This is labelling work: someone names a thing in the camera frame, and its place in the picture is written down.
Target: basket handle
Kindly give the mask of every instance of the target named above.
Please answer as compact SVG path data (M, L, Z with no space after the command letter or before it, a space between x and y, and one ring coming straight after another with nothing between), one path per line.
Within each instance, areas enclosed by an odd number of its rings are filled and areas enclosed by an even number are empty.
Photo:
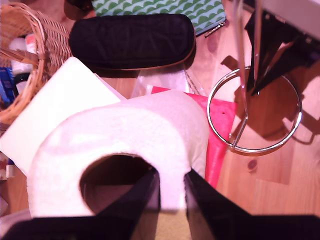
M3 58L9 59L9 60L15 60L24 64L32 64L36 67L39 64L38 55L32 52L23 51L19 49L11 50L6 47L2 47L0 51L1 51L1 57Z

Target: paper towel roll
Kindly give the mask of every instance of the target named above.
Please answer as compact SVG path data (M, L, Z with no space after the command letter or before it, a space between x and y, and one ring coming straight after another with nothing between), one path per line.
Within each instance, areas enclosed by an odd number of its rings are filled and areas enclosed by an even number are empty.
M80 180L97 160L117 155L140 157L157 169L161 209L184 208L184 175L192 167L205 176L208 135L203 110L175 90L77 113L45 139L32 161L27 179L31 216L93 215Z

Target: black bag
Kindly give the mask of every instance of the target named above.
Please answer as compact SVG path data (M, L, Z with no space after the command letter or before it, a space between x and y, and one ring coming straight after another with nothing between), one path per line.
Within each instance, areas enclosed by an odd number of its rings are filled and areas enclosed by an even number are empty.
M102 16L77 21L69 45L88 67L134 70L183 62L196 38L182 14Z

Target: green patterned fabric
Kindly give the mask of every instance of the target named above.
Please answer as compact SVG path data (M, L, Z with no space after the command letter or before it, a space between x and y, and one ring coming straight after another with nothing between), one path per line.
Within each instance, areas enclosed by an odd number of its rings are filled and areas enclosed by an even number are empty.
M97 16L184 14L200 35L226 20L221 0L94 0Z

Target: blue package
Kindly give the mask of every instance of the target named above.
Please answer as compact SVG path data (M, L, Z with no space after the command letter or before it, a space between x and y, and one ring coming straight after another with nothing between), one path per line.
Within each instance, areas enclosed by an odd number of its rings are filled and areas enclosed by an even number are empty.
M0 95L7 108L15 100L15 84L11 67L0 67Z

